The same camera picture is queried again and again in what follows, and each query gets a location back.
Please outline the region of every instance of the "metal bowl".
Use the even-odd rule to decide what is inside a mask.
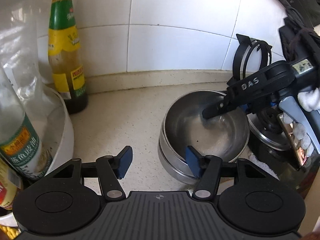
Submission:
[[[168,109],[159,136],[159,157],[166,171],[167,163],[187,176],[189,184],[197,180],[185,162],[185,148],[192,145],[202,155],[216,155],[226,162],[235,161],[249,140],[249,123],[245,113],[234,111],[206,120],[202,110],[225,94],[199,90],[178,98]],[[185,176],[173,176],[186,183]]]

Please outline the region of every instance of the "soy sauce bottle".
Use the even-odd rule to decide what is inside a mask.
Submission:
[[[49,64],[56,90],[70,114],[85,109],[88,95],[72,0],[52,0],[49,20]]]

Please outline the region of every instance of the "white plastic container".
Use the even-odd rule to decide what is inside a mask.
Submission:
[[[69,117],[66,105],[61,96],[53,89],[46,89],[50,97],[57,97],[60,105],[55,108],[48,116],[48,125],[51,125],[50,134],[45,134],[43,142],[52,149],[53,161],[47,171],[47,174],[55,170],[63,163],[72,159],[74,134],[71,119]],[[0,217],[0,224],[9,227],[17,227],[12,212]]]

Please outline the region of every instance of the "green bottle label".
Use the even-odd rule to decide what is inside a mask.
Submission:
[[[17,132],[0,144],[0,151],[19,173],[32,180],[43,177],[52,162],[26,114]]]
[[[49,29],[63,30],[76,25],[72,0],[61,0],[51,4]]]

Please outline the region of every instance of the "stainless steel bowl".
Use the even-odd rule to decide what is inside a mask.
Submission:
[[[202,110],[224,95],[209,90],[194,91],[178,98],[168,109],[160,131],[158,152],[162,165],[174,178],[188,184],[197,181],[184,159],[188,145],[202,155],[216,155],[226,162],[235,161],[246,147],[250,130],[241,109],[209,120],[202,117]],[[172,172],[167,164],[178,172]]]

